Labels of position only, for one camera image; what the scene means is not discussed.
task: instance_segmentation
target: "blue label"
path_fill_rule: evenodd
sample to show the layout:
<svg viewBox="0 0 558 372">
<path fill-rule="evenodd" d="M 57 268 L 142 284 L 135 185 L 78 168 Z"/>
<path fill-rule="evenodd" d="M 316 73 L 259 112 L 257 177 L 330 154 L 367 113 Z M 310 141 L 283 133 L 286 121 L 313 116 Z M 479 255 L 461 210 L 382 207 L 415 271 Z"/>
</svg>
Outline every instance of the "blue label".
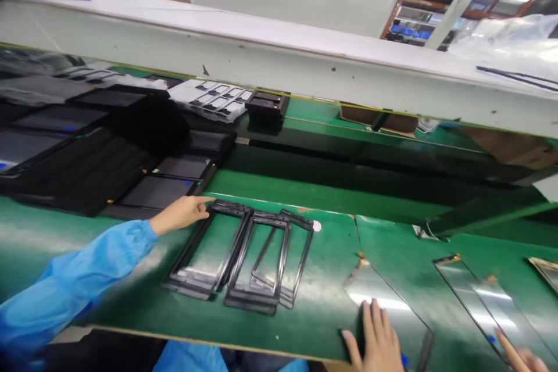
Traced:
<svg viewBox="0 0 558 372">
<path fill-rule="evenodd" d="M 412 37 L 412 38 L 420 38 L 420 39 L 424 39 L 424 40 L 427 40 L 428 38 L 430 38 L 430 35 L 432 35 L 432 32 L 430 32 L 430 31 L 417 32 L 413 28 L 401 27 L 400 25 L 393 25 L 389 29 L 389 31 L 394 32 L 394 33 L 401 33 L 403 36 Z"/>
<path fill-rule="evenodd" d="M 409 358 L 401 353 L 401 363 L 403 363 L 403 367 L 407 369 L 409 367 Z"/>
</svg>

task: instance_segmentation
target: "blue protective gown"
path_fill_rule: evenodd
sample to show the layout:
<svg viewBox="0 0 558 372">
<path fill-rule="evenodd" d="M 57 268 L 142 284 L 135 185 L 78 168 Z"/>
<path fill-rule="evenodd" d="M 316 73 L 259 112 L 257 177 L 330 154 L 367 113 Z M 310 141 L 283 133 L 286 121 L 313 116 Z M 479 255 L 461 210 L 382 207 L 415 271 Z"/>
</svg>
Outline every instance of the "blue protective gown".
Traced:
<svg viewBox="0 0 558 372">
<path fill-rule="evenodd" d="M 0 305 L 0 350 L 14 370 L 40 370 L 31 362 L 78 314 L 93 307 L 112 284 L 128 276 L 158 237 L 148 221 L 114 226 L 83 250 L 55 257 L 37 282 Z M 227 372 L 218 347 L 169 341 L 154 372 Z M 298 359 L 284 372 L 305 372 Z"/>
</svg>

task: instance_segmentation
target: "workbench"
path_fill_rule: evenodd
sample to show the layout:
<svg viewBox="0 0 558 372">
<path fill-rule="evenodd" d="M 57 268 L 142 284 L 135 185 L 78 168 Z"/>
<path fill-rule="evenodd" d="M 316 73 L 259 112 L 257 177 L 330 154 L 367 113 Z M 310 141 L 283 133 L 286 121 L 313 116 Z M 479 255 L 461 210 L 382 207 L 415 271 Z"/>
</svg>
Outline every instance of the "workbench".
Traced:
<svg viewBox="0 0 558 372">
<path fill-rule="evenodd" d="M 129 67 L 120 70 L 135 76 L 150 74 Z M 477 167 L 481 178 L 494 170 L 503 177 L 515 176 L 513 170 L 517 169 L 497 164 L 455 130 L 440 129 L 415 140 L 372 133 L 365 126 L 341 120 L 338 114 L 335 103 L 292 98 L 278 133 L 254 129 L 245 115 L 228 127 L 244 144 L 236 145 L 206 190 L 210 196 L 257 209 L 278 212 L 289 208 L 322 223 L 322 231 L 314 235 L 292 311 L 280 306 L 275 317 L 266 317 L 225 307 L 223 291 L 215 301 L 201 302 L 163 289 L 160 283 L 191 233 L 190 227 L 162 237 L 132 275 L 111 288 L 99 306 L 74 324 L 347 361 L 339 331 L 358 332 L 360 314 L 342 286 L 362 251 L 433 330 L 429 370 L 477 366 L 478 370 L 504 371 L 505 366 L 432 264 L 434 259 L 459 253 L 475 275 L 497 275 L 558 353 L 558 337 L 548 321 L 558 310 L 558 298 L 525 261 L 526 257 L 558 259 L 554 248 L 558 246 L 558 227 L 521 219 L 477 230 L 475 235 L 457 235 L 448 244 L 419 241 L 411 224 L 496 191 L 483 182 L 457 176 L 431 177 L 367 165 L 366 156 L 377 158 L 389 151 L 385 164 L 397 163 L 389 159 L 413 159 L 417 170 L 441 168 L 456 174 L 463 165 Z M 188 122 L 193 128 L 214 127 L 198 117 L 188 116 Z M 117 223 L 106 217 L 89 219 L 0 198 L 0 301 L 31 285 L 50 259 L 81 249 Z"/>
<path fill-rule="evenodd" d="M 229 170 L 218 173 L 207 194 L 274 211 L 288 208 L 283 202 L 300 205 L 303 201 L 348 210 L 356 200 L 345 199 L 347 192 L 341 189 Z M 374 195 L 360 194 L 359 199 L 362 202 L 357 209 L 380 202 Z M 393 212 L 396 208 L 420 212 L 424 206 L 381 201 Z M 118 223 L 105 217 L 89 219 L 30 208 L 6 198 L 0 199 L 0 208 L 0 301 L 31 285 L 52 257 L 82 248 Z M 498 276 L 502 287 L 558 352 L 558 338 L 549 321 L 558 310 L 558 299 L 524 260 L 531 256 L 556 260 L 557 249 L 465 234 L 448 244 L 419 241 L 408 224 L 347 212 L 353 214 L 304 212 L 304 216 L 319 220 L 323 229 L 314 236 L 293 311 L 279 307 L 275 317 L 266 317 L 224 307 L 224 292 L 216 301 L 201 302 L 161 288 L 160 282 L 192 231 L 190 227 L 162 237 L 132 275 L 111 288 L 99 306 L 75 324 L 308 359 L 347 360 L 339 330 L 356 332 L 360 316 L 342 285 L 356 267 L 357 252 L 363 251 L 434 331 L 429 370 L 471 370 L 477 366 L 477 370 L 505 371 L 432 265 L 434 259 L 460 253 L 479 277 L 488 273 Z M 536 234 L 536 223 L 524 224 Z"/>
</svg>

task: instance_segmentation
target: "black plastic frame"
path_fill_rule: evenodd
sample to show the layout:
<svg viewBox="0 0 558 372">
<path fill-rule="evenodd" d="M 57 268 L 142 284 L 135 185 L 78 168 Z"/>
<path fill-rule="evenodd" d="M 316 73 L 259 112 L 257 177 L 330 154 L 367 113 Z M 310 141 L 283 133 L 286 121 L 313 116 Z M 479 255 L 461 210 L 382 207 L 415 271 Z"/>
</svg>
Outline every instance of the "black plastic frame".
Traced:
<svg viewBox="0 0 558 372">
<path fill-rule="evenodd" d="M 223 280 L 228 279 L 231 266 L 238 253 L 239 244 L 244 238 L 246 227 L 252 216 L 252 208 L 247 205 L 240 205 L 234 202 L 217 200 L 209 208 L 209 218 L 198 224 L 182 252 L 179 254 L 172 269 L 162 283 L 163 288 L 178 292 L 180 294 L 190 296 L 192 298 L 207 301 L 220 288 Z M 232 238 L 230 250 L 221 263 L 219 272 L 215 276 L 209 276 L 202 273 L 193 273 L 190 277 L 178 275 L 178 271 L 187 267 L 199 244 L 203 240 L 207 230 L 213 222 L 216 214 L 224 214 L 240 218 L 240 223 Z"/>
<path fill-rule="evenodd" d="M 27 135 L 34 135 L 34 136 L 38 136 L 38 137 L 56 137 L 56 138 L 63 138 L 61 140 L 61 142 L 59 142 L 56 145 L 53 145 L 52 147 L 44 150 L 43 152 L 40 152 L 39 154 L 34 155 L 33 157 L 28 158 L 27 160 L 25 160 L 24 162 L 21 162 L 19 164 L 17 164 L 16 166 L 13 166 L 11 169 L 0 173 L 0 178 L 18 178 L 22 172 L 25 171 L 25 169 L 31 167 L 33 164 L 39 162 L 40 160 L 43 160 L 45 158 L 47 158 L 48 156 L 54 154 L 55 152 L 61 150 L 62 148 L 64 148 L 66 145 L 68 145 L 69 143 L 73 142 L 76 140 L 75 135 L 71 135 L 71 134 L 64 134 L 61 132 L 55 132 L 55 131 L 41 131 L 41 130 L 28 130 L 28 129 L 19 129 L 18 127 L 3 127 L 0 129 L 1 131 L 10 131 L 10 132 L 16 132 L 19 134 L 27 134 Z"/>
<path fill-rule="evenodd" d="M 217 166 L 213 164 L 209 170 L 206 171 L 205 177 L 202 180 L 187 180 L 192 183 L 197 183 L 192 185 L 190 189 L 186 192 L 184 196 L 198 196 L 202 194 L 205 188 L 208 186 L 209 182 L 213 178 L 213 175 L 217 171 Z M 170 176 L 153 176 L 151 172 L 148 174 L 149 177 L 156 178 L 168 178 L 172 180 L 182 180 L 182 178 L 170 177 Z M 129 188 L 125 193 L 123 193 L 120 198 L 113 203 L 107 205 L 103 210 L 103 215 L 121 219 L 121 220 L 134 220 L 134 219 L 150 219 L 161 212 L 164 208 L 155 208 L 152 206 L 135 206 L 127 205 L 122 203 L 122 200 L 147 176 L 143 176 L 138 182 L 136 182 L 131 188 Z"/>
<path fill-rule="evenodd" d="M 246 256 L 248 250 L 248 244 L 252 239 L 254 229 L 256 225 L 268 225 L 271 227 L 279 228 L 283 230 L 283 243 L 281 246 L 281 254 L 279 256 L 279 261 L 277 263 L 277 280 L 274 289 L 268 292 L 267 289 L 262 288 L 261 290 L 256 290 L 250 288 L 249 284 L 245 289 L 236 288 L 238 275 L 240 273 L 242 263 Z M 229 307 L 240 308 L 248 311 L 256 311 L 269 316 L 275 315 L 277 310 L 277 305 L 281 297 L 281 282 L 283 277 L 283 271 L 285 269 L 285 264 L 287 261 L 287 253 L 289 250 L 289 243 L 291 240 L 291 225 L 289 218 L 280 214 L 264 212 L 264 211 L 254 211 L 253 217 L 251 218 L 248 228 L 242 242 L 242 246 L 236 263 L 231 272 L 231 278 L 228 283 L 227 295 L 225 296 L 224 304 Z"/>
<path fill-rule="evenodd" d="M 292 289 L 281 286 L 281 296 L 279 298 L 279 303 L 288 309 L 292 309 L 295 305 L 296 293 L 298 292 L 298 287 L 301 283 L 302 273 L 304 271 L 306 259 L 308 258 L 308 253 L 310 251 L 310 245 L 312 244 L 312 238 L 314 236 L 314 222 L 286 209 L 282 209 L 280 215 L 286 215 L 292 224 L 295 224 L 296 226 L 308 231 L 308 235 L 306 236 L 306 243 L 304 245 L 304 250 L 302 251 L 302 255 L 301 255 L 301 261 L 296 271 L 294 286 Z M 273 288 L 275 286 L 275 282 L 269 280 L 264 274 L 259 272 L 257 268 L 259 267 L 264 255 L 267 252 L 267 249 L 271 243 L 275 231 L 276 228 L 273 228 L 269 233 L 266 243 L 263 245 L 262 251 L 260 251 L 260 254 L 256 259 L 256 263 L 252 268 L 252 278 L 256 282 L 259 282 L 262 285 L 268 286 L 270 288 Z"/>
</svg>

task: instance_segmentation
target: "glass panel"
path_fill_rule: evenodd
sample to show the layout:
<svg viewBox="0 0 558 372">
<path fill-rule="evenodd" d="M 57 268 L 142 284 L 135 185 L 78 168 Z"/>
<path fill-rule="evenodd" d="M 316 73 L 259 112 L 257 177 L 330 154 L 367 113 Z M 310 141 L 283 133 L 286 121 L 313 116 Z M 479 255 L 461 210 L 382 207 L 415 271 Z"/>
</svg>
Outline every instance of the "glass panel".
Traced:
<svg viewBox="0 0 558 372">
<path fill-rule="evenodd" d="M 474 284 L 473 290 L 491 312 L 511 344 L 516 348 L 528 348 L 551 370 L 558 367 L 558 361 L 541 336 L 521 314 L 512 298 L 502 289 L 494 276 L 488 277 L 482 283 Z"/>
<path fill-rule="evenodd" d="M 412 370 L 425 370 L 430 355 L 432 332 L 425 322 L 372 267 L 361 259 L 345 283 L 345 292 L 360 306 L 363 301 L 376 299 L 389 315 L 389 321 L 399 337 L 402 354 Z"/>
<path fill-rule="evenodd" d="M 495 337 L 495 329 L 498 326 L 498 321 L 506 322 L 510 320 L 502 316 L 497 318 L 498 321 L 495 321 L 472 288 L 472 285 L 478 284 L 477 279 L 457 256 L 436 260 L 434 266 L 442 274 L 478 328 L 492 345 L 492 348 L 502 360 L 506 361 L 504 349 Z"/>
</svg>

